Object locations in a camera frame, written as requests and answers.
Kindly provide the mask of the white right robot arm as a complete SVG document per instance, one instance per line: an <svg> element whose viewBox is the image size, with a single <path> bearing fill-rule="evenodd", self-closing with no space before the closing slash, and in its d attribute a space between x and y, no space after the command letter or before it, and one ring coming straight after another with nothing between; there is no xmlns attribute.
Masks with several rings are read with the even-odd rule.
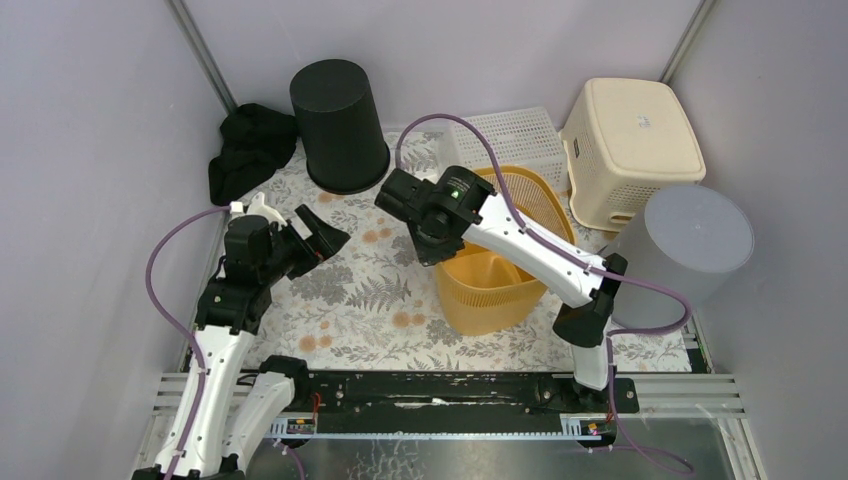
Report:
<svg viewBox="0 0 848 480"><path fill-rule="evenodd" d="M627 262L577 248L524 216L510 200L477 173L451 166L435 183L396 168L375 204L406 224L425 266L473 244L504 257L553 292L562 306L552 329L572 347L575 402L597 412L613 398L607 333Z"/></svg>

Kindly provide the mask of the grey plastic bucket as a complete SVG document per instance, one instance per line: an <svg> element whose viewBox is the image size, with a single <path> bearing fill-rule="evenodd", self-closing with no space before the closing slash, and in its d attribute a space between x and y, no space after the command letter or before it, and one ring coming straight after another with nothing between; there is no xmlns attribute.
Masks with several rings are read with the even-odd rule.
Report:
<svg viewBox="0 0 848 480"><path fill-rule="evenodd" d="M697 307L753 249L753 228L734 202L700 185L675 185L656 192L600 254L621 255L626 276L673 290Z"/></svg>

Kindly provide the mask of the white mesh plastic basket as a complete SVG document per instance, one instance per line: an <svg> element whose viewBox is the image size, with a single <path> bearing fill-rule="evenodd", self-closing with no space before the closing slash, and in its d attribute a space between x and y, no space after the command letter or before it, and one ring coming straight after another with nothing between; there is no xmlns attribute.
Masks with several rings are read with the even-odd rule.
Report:
<svg viewBox="0 0 848 480"><path fill-rule="evenodd" d="M560 193L570 189L568 155L545 108L470 116L466 121L487 140L499 166L530 169ZM441 172L454 164L478 169L489 167L491 162L479 139L466 127L451 122L439 142L436 168Z"/></svg>

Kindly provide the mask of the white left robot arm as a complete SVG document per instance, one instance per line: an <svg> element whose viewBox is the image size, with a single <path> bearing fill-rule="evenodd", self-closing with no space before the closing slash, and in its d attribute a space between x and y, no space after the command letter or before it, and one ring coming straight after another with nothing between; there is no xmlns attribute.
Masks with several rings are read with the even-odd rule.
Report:
<svg viewBox="0 0 848 480"><path fill-rule="evenodd" d="M314 399L304 360L272 355L263 361L247 398L231 407L262 318L271 305L272 288L294 280L335 256L350 240L306 205L297 217L309 231L302 236L262 195L207 210L226 212L224 253L201 293L192 327L175 319L158 299L152 284L155 261L185 220L154 247L145 271L148 296L159 313L187 340L192 359L169 435L150 467L135 479L243 479L274 419Z"/></svg>

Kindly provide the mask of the large cream plastic basket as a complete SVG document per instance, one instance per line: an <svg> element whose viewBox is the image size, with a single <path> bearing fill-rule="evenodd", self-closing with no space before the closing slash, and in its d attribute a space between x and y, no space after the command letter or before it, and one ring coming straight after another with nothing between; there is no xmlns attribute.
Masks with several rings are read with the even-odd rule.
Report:
<svg viewBox="0 0 848 480"><path fill-rule="evenodd" d="M568 155L569 206L581 225L618 232L660 189L706 175L675 92L656 81L592 78L559 132Z"/></svg>

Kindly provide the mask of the black bucket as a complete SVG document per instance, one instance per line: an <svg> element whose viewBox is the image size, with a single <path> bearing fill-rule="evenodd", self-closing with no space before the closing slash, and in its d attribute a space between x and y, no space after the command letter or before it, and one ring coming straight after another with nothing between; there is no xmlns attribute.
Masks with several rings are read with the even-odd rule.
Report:
<svg viewBox="0 0 848 480"><path fill-rule="evenodd" d="M390 153L362 67L344 59L314 62L294 75L289 93L307 173L318 187L352 195L384 177Z"/></svg>

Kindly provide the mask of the yellow plastic waste bin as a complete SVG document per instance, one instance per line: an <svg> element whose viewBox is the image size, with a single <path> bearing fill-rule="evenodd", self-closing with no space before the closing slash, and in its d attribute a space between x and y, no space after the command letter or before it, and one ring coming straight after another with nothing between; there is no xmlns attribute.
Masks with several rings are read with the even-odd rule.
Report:
<svg viewBox="0 0 848 480"><path fill-rule="evenodd" d="M557 193L530 169L501 167L523 216L574 244L575 232ZM465 336L485 335L523 322L548 288L504 257L467 243L434 266L439 301L448 324Z"/></svg>

